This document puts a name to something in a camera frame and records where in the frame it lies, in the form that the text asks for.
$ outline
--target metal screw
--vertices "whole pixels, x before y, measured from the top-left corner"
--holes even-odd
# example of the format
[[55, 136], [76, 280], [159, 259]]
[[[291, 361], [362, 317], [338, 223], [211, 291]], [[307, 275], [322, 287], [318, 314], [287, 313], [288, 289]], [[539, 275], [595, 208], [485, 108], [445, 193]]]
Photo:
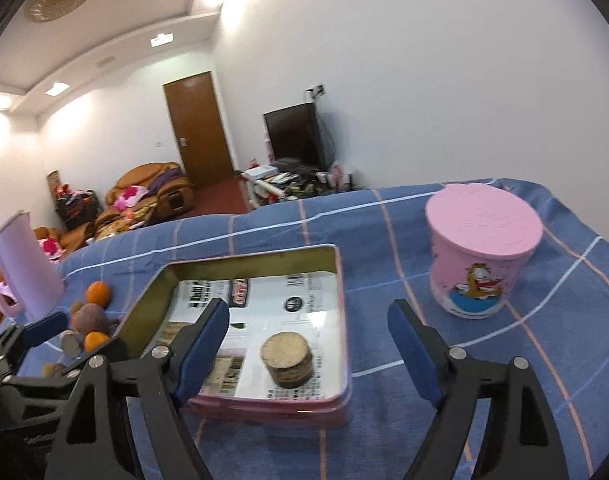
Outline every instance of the metal screw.
[[169, 355], [169, 347], [165, 345], [158, 345], [153, 350], [151, 350], [151, 355], [156, 359], [162, 359]]
[[449, 350], [449, 355], [459, 361], [466, 357], [466, 350], [464, 348], [460, 348], [459, 346], [454, 346]]
[[104, 362], [104, 357], [101, 355], [94, 355], [91, 359], [89, 359], [89, 366], [91, 368], [99, 368], [102, 366]]
[[521, 370], [526, 370], [529, 367], [529, 361], [523, 357], [516, 357], [513, 359], [513, 364], [515, 365], [515, 368], [520, 368]]

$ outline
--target orange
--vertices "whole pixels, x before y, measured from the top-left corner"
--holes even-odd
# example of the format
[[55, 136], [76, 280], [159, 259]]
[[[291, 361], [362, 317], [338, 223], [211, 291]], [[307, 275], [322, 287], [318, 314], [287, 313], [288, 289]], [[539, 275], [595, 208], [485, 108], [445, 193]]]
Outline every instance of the orange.
[[107, 334], [103, 334], [102, 332], [89, 332], [84, 338], [84, 351], [92, 352], [108, 340], [109, 336]]
[[69, 312], [71, 312], [72, 314], [75, 314], [76, 312], [79, 311], [79, 309], [81, 309], [84, 306], [84, 303], [82, 303], [81, 301], [74, 301], [71, 306], [69, 307]]
[[106, 308], [108, 302], [111, 301], [111, 289], [105, 282], [91, 283], [87, 289], [85, 298], [87, 303], [95, 303], [102, 308]]

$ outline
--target tin box lid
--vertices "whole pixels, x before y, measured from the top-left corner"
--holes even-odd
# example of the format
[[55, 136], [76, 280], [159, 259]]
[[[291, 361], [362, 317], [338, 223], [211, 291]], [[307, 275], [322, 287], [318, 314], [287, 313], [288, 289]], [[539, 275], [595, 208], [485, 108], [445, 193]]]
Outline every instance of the tin box lid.
[[487, 184], [448, 184], [427, 202], [434, 232], [467, 253], [494, 260], [524, 256], [542, 239], [542, 221], [520, 197]]

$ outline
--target black basket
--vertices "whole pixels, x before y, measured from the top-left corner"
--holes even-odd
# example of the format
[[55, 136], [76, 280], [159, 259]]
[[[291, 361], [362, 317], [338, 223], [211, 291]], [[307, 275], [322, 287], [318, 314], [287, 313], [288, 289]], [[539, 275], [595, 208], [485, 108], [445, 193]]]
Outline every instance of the black basket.
[[67, 231], [72, 231], [86, 222], [95, 221], [101, 211], [102, 207], [93, 191], [74, 198], [62, 197], [56, 201], [56, 213], [64, 222]]

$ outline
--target pink pitcher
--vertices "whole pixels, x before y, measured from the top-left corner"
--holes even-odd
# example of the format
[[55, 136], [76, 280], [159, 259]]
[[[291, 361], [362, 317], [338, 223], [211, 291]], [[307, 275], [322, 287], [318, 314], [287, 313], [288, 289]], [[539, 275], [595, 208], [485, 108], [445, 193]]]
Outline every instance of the pink pitcher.
[[7, 317], [26, 312], [30, 320], [46, 316], [64, 294], [64, 284], [40, 248], [28, 222], [18, 212], [0, 227], [0, 270], [18, 302], [7, 305], [0, 294], [0, 311]]

